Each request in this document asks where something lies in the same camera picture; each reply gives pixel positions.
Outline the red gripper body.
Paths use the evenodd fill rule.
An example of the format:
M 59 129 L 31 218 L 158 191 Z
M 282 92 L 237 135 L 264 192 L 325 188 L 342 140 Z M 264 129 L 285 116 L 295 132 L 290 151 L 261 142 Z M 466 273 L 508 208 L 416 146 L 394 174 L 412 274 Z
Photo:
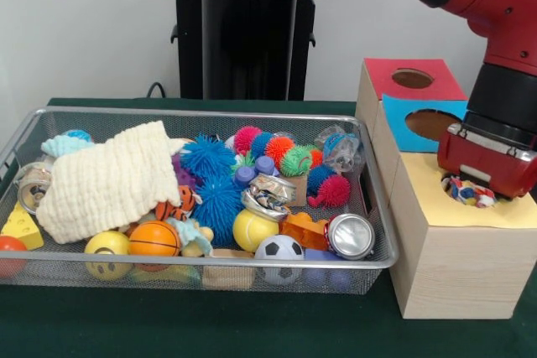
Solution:
M 536 185 L 536 152 L 450 125 L 441 137 L 437 162 L 445 171 L 488 187 L 507 199 Z

